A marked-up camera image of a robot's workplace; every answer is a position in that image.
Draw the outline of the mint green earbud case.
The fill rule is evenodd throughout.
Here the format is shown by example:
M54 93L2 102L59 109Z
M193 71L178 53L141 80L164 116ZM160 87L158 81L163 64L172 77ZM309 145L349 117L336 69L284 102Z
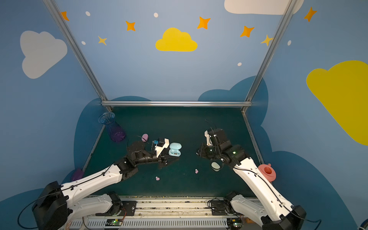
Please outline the mint green earbud case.
M215 172L219 172L221 170L221 166L217 162L212 162L211 163L211 168Z

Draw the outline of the light blue earbud case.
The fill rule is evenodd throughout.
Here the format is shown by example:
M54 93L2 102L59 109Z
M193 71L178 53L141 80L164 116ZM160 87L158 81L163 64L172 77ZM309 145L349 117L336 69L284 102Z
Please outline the light blue earbud case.
M168 154L173 157L180 157L182 145L180 143L173 142L169 145L169 152Z

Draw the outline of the pink earbud charging case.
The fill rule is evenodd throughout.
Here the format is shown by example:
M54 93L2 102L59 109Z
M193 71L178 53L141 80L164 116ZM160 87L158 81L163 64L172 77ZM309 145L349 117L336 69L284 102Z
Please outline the pink earbud charging case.
M148 142L148 140L149 140L149 136L148 136L148 134L147 134L147 133L143 134L143 135L142 135L142 137L141 137L141 140L142 140L143 142Z

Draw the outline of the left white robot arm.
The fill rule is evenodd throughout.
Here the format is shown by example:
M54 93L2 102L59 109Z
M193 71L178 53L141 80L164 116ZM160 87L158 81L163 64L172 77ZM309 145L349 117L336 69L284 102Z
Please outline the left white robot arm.
M115 192L95 198L88 196L105 187L120 183L136 174L139 164L157 163L159 168L179 160L181 145L154 141L151 151L145 143L135 141L128 146L127 154L107 168L70 183L48 184L32 206L32 212L40 230L58 230L64 224L93 214L117 215L123 205Z

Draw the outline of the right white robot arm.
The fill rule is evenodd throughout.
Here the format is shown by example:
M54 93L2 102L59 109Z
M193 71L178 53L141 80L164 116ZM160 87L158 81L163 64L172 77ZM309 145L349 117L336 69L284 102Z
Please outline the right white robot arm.
M232 145L221 128L204 132L206 142L197 155L211 161L220 160L245 181L260 205L241 194L227 197L232 209L251 219L264 230L300 230L306 217L301 206L293 206L266 179L251 156L240 145Z

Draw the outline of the purple ribbed glass vase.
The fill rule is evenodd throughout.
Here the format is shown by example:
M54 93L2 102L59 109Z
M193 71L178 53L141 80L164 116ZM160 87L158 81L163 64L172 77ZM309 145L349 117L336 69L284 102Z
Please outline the purple ribbed glass vase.
M126 132L116 122L116 115L113 112L105 112L101 114L98 121L105 126L108 135L113 142L121 142L126 138Z

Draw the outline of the pink toy watering can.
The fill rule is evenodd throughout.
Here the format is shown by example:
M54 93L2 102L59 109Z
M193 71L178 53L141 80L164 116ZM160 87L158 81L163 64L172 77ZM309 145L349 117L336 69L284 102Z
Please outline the pink toy watering can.
M262 175L269 181L269 182L273 182L276 180L276 172L275 170L272 168L271 164L261 164L258 167L259 171L262 173Z

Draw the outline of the right green circuit board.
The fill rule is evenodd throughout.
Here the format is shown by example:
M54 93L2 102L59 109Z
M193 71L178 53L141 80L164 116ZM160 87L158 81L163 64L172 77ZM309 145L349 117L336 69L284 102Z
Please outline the right green circuit board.
M243 222L240 218L227 218L227 230L240 230Z

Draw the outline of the green circuit board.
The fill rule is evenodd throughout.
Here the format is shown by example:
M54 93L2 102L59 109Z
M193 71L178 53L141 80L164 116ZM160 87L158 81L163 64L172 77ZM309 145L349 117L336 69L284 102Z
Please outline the green circuit board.
M227 230L240 230L243 222L240 218L227 218Z
M105 223L106 227L113 227L113 226L117 226L120 227L123 223L122 219L108 219Z

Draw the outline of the left green circuit board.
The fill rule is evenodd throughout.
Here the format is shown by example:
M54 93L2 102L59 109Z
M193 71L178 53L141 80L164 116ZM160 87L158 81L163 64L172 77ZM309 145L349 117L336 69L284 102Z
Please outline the left green circuit board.
M117 226L120 227L123 223L122 219L108 219L105 223L106 227L113 227L113 226Z

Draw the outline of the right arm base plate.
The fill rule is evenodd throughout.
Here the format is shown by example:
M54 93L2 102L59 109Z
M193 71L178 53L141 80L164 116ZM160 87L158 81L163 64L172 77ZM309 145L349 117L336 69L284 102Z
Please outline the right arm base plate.
M207 203L213 216L233 215L234 210L228 200L211 199Z

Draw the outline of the aluminium back frame rail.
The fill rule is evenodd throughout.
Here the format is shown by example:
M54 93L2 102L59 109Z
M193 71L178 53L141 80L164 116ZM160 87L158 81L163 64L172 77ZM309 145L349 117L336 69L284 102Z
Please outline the aluminium back frame rail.
M251 102L207 102L207 101L102 101L103 106L124 107L250 107Z

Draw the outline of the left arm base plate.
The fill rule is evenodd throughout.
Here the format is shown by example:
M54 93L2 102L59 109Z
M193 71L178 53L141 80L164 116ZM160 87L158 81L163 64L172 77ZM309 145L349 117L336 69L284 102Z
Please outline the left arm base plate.
M96 216L134 216L137 201L121 201L114 203L113 206L105 213L97 213Z

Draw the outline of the front aluminium rail bed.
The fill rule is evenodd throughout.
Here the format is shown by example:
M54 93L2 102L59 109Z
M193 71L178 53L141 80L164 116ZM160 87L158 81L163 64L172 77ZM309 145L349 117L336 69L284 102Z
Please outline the front aluminium rail bed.
M213 216L207 203L222 197L144 197L123 196L122 201L137 201L134 216L77 217L62 226L63 230L226 230L227 218L240 218L240 230L261 227L243 214ZM108 219L122 219L120 227L106 227Z

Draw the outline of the aluminium left frame post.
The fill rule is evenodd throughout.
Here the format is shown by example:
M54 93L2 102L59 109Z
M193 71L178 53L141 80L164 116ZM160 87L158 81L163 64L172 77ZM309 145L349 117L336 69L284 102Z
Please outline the aluminium left frame post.
M88 77L89 81L91 82L92 86L94 87L95 91L100 97L101 101L102 102L108 101L108 98L104 93L97 77L95 76L84 54L82 53L82 50L77 43L77 40L73 36L69 26L67 25L66 20L63 18L61 11L58 8L58 5L56 4L55 1L50 0L43 0L43 3L47 7L49 13L53 17L54 21L56 22L57 26L59 27L60 31L62 32L69 46L71 47L73 53L75 54L78 62L80 63L82 69L84 70L86 76Z

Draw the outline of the aluminium frame post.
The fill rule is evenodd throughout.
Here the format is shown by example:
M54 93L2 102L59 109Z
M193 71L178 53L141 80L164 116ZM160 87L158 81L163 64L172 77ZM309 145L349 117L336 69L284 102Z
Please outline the aluminium frame post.
M281 17L281 20L276 28L276 31L274 33L274 38L273 40L271 41L271 44L268 46L268 49L267 49L267 52L265 54L265 57L262 61L262 64L260 66L260 69L250 87L250 90L247 94L247 97L245 99L245 102L247 102L248 104L250 105L247 105L247 106L243 106L242 109L241 109L241 112L243 115L245 115L246 113L246 110L248 107L252 106L252 99L267 71L267 68L269 66L269 64L271 63L271 60L272 60L272 57L287 29L287 26L293 16L293 12L294 12L294 9L296 9L296 6L297 6L297 3L298 1L297 0L292 0L292 1L289 1L287 6L286 6L286 9L284 11L284 14L282 15Z
M60 31L62 32L69 46L71 47L73 53L75 54L78 62L80 63L82 69L84 70L86 76L88 77L89 81L91 82L92 86L94 87L95 91L100 97L101 101L102 102L108 101L108 98L104 93L97 77L95 76L84 54L82 53L82 50L77 43L77 40L73 36L69 26L67 25L66 20L63 18L61 11L58 8L58 5L56 4L55 1L50 0L43 0L43 3L47 7L49 13L53 17L54 21L56 22L57 26L59 27Z

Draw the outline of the aluminium right frame post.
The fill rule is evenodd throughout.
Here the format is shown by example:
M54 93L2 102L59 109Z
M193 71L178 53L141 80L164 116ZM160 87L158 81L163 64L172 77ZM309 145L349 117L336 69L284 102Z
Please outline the aluminium right frame post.
M268 49L267 49L267 52L265 54L265 57L262 61L262 64L260 66L260 69L250 87L250 90L247 94L247 97L245 99L245 102L247 102L248 104L250 105L247 105L247 106L243 106L242 109L241 109L241 112L243 115L245 115L246 113L246 110L248 107L252 106L252 99L267 71L267 68L269 66L269 64L271 63L271 60L272 60L272 57L287 29L287 26L293 16L293 12L294 12L294 9L296 9L296 6L297 6L297 3L298 1L297 0L292 0L292 1L289 1L287 6L286 6L286 9L284 11L284 14L282 15L281 17L281 20L276 28L276 31L274 33L274 38L273 40L271 41L271 44L268 46Z

